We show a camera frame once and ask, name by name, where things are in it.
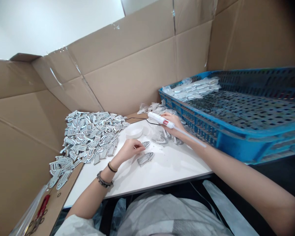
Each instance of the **blue plastic crate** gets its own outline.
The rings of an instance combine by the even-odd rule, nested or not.
[[[295,154],[295,67],[207,71],[192,80],[213,76],[220,78],[217,93],[184,103],[159,89],[161,99],[199,139],[240,161]]]

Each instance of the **white tabletop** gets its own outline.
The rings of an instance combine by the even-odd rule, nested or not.
[[[144,126],[144,132],[138,140],[141,142],[151,141],[149,133],[152,132],[154,125],[145,120],[139,121],[139,123]],[[121,149],[125,140],[126,133],[123,130],[120,132],[115,154]],[[159,145],[151,142],[145,152],[154,152],[151,162],[140,167],[133,157],[123,163],[114,177],[114,186],[110,188],[105,198],[148,190],[212,173],[205,162],[186,144],[176,145],[173,141],[169,141],[167,144]],[[64,208],[71,207],[75,203],[87,186],[96,178],[97,173],[103,170],[111,159],[112,157],[108,157],[96,165],[84,164]]]

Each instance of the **cardboard wall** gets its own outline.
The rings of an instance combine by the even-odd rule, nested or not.
[[[206,71],[217,1],[161,0],[32,63],[71,111],[127,115]]]
[[[295,17],[281,0],[219,0],[208,70],[295,66]]]
[[[0,61],[0,235],[8,235],[46,184],[70,111],[31,64]]]

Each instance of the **forearm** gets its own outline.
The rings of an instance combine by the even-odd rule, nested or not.
[[[295,197],[250,166],[207,145],[183,138],[226,184],[248,201],[278,235],[295,229]]]
[[[110,162],[114,169],[118,169],[122,164],[121,158],[116,155]],[[101,172],[101,178],[110,183],[114,178],[115,173],[106,167]],[[106,196],[108,189],[102,186],[98,179],[95,178],[92,183],[84,190],[80,197],[76,200],[72,208],[70,209],[66,218],[71,215],[76,215],[81,218],[91,219],[98,210],[103,198]]]

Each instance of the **white sleeve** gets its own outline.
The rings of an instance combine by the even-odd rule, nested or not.
[[[69,216],[60,226],[55,236],[61,235],[90,235],[90,236],[105,236],[100,231],[94,228],[92,219],[83,219],[76,215]]]

